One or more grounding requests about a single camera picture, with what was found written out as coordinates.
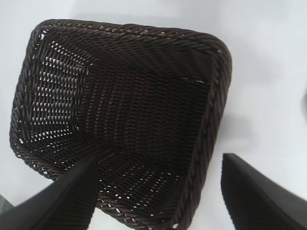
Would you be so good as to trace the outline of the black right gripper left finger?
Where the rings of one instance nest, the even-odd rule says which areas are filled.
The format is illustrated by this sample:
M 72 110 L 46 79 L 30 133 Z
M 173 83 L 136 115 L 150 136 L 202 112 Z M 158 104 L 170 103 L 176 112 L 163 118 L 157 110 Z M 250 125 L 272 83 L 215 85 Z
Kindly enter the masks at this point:
M 86 230 L 97 203 L 96 157 L 73 166 L 40 193 L 1 214 L 2 230 Z

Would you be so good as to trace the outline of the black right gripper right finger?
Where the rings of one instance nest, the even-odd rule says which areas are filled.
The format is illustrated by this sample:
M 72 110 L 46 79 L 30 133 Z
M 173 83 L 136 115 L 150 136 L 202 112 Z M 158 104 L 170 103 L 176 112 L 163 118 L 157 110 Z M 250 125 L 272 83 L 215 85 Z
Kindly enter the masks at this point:
M 233 153 L 223 154 L 222 195 L 237 230 L 307 228 L 307 202 Z

